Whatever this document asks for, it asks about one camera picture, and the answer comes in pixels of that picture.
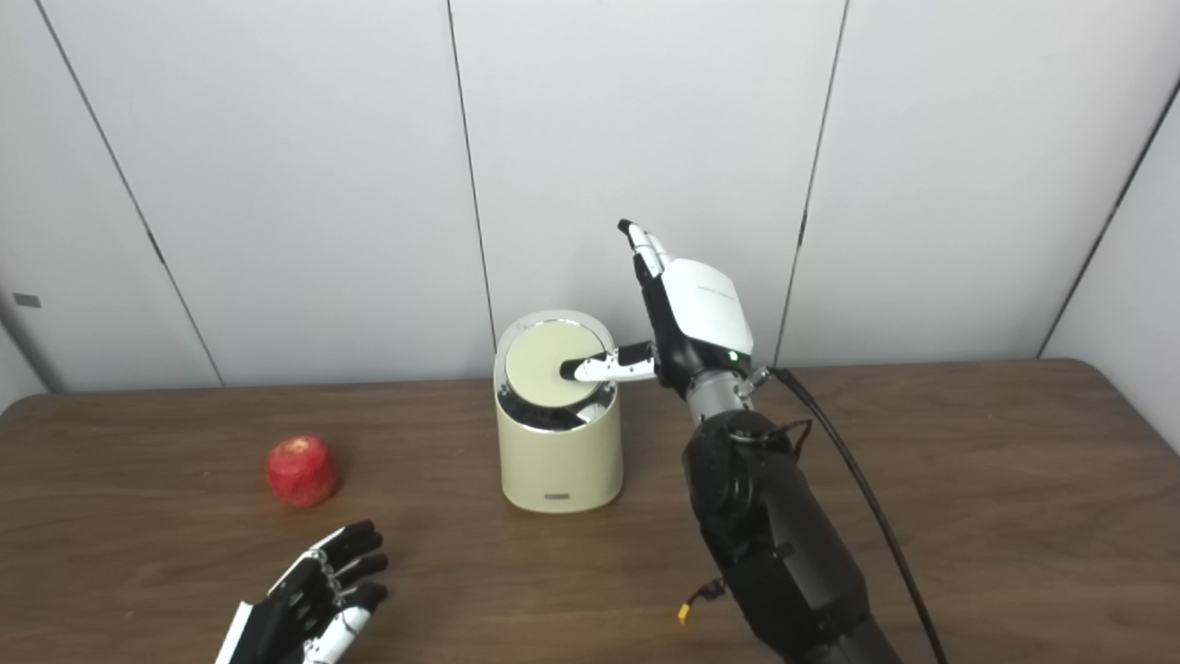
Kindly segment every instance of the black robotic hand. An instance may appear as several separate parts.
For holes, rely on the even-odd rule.
[[[372,521],[345,526],[303,552],[258,604],[242,603],[216,664],[335,664],[386,598],[362,578],[385,570]]]

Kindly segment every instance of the apple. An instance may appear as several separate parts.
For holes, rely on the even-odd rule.
[[[267,482],[278,500],[312,507],[332,497],[339,478],[328,446],[316,436],[294,436],[267,455]]]

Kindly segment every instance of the cream cylinder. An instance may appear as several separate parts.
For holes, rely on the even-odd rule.
[[[517,507],[585,512],[618,495],[618,387],[558,375],[563,361],[614,348],[605,326],[572,310],[526,315],[500,338],[494,372],[500,485]]]

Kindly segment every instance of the round lid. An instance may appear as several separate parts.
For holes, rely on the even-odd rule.
[[[597,383],[578,383],[560,377],[558,369],[568,360],[603,351],[602,342],[590,329],[566,320],[533,324],[512,342],[505,372],[512,392],[542,408],[572,406],[594,393]]]

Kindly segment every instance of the table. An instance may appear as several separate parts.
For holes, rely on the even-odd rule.
[[[1180,660],[1180,459],[1073,361],[799,373],[889,512],[956,664]],[[760,410],[804,415],[786,389]],[[622,393],[627,481],[548,517],[499,492],[485,381],[40,396],[0,418],[8,662],[212,662],[240,599],[371,518],[393,590],[346,662],[773,663],[728,599],[680,467],[687,410]],[[274,500],[267,451],[334,446],[345,485]],[[931,662],[876,525],[821,432],[802,467],[906,662]]]

